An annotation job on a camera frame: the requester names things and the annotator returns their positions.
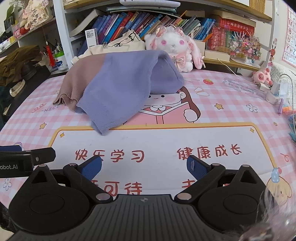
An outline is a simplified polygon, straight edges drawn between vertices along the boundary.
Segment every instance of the white cable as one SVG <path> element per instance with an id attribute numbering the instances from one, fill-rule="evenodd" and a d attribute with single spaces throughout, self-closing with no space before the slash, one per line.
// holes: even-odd
<path id="1" fill-rule="evenodd" d="M 287 74 L 281 74 L 280 77 L 282 77 L 283 75 L 286 75 L 290 78 L 291 80 L 291 84 L 292 84 L 292 112 L 293 112 L 293 126 L 294 126 L 294 134 L 296 135 L 296 128 L 295 128 L 295 121 L 294 121 L 294 88 L 293 88 L 293 81 L 292 81 L 292 78 L 287 75 Z"/>

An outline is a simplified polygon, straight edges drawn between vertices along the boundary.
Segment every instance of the desk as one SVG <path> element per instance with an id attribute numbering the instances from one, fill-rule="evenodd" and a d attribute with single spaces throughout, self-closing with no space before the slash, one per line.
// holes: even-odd
<path id="1" fill-rule="evenodd" d="M 263 100 L 247 78 L 205 70 L 183 76 L 185 85 L 178 93 L 152 96 L 152 107 L 145 106 L 106 136 L 91 129 L 87 115 L 53 106 L 64 76 L 48 79 L 9 119 L 0 143 L 25 150 L 52 146 L 57 157 L 51 168 L 101 155 L 102 171 L 93 182 L 113 196 L 173 196 L 195 182 L 186 170 L 190 153 L 229 169 L 250 164 L 265 184 L 279 185 L 286 193 L 293 189 L 295 146 L 278 106 Z M 270 181 L 274 167 L 282 170 L 278 184 Z M 6 207 L 25 179 L 0 179 L 0 201 Z"/>

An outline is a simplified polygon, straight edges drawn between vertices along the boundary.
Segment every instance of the white box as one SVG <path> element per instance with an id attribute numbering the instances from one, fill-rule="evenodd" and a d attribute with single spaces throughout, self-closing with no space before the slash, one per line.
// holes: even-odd
<path id="1" fill-rule="evenodd" d="M 205 58 L 229 62 L 230 55 L 227 53 L 205 50 Z"/>
<path id="2" fill-rule="evenodd" d="M 87 48 L 90 48 L 92 46 L 96 46 L 99 44 L 98 33 L 96 32 L 96 28 L 86 30 L 85 37 L 86 37 Z"/>
<path id="3" fill-rule="evenodd" d="M 196 46 L 200 49 L 202 56 L 205 55 L 205 42 L 194 39 Z"/>

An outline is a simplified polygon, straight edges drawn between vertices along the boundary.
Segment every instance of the folded cloth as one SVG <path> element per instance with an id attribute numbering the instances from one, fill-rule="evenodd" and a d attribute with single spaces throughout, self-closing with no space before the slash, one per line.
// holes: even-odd
<path id="1" fill-rule="evenodd" d="M 91 55 L 78 61 L 65 75 L 61 89 L 53 104 L 66 104 L 75 111 L 86 86 L 96 76 L 104 63 L 104 54 Z"/>
<path id="2" fill-rule="evenodd" d="M 82 60 L 96 62 L 98 73 L 85 88 L 75 111 L 86 113 L 100 134 L 136 114 L 150 93 L 176 93 L 184 85 L 184 78 L 169 55 L 160 50 L 107 53 Z M 85 65 L 79 62 L 69 72 L 73 68 L 73 72 L 78 73 L 78 68 L 84 72 Z"/>
<path id="3" fill-rule="evenodd" d="M 88 48 L 84 54 L 74 57 L 71 62 L 76 64 L 78 60 L 86 56 L 111 52 L 128 52 L 145 50 L 145 43 L 133 30 L 126 32 L 121 38 L 118 38 L 107 45 L 96 45 Z"/>

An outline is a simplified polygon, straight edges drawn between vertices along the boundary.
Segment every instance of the red tassel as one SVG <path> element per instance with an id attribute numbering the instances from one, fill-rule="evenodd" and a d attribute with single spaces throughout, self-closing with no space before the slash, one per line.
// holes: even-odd
<path id="1" fill-rule="evenodd" d="M 48 53 L 48 57 L 49 57 L 49 64 L 51 67 L 54 67 L 55 66 L 55 60 L 52 56 L 52 52 L 50 51 L 50 48 L 48 45 L 46 45 L 46 50 L 47 50 L 47 53 Z"/>

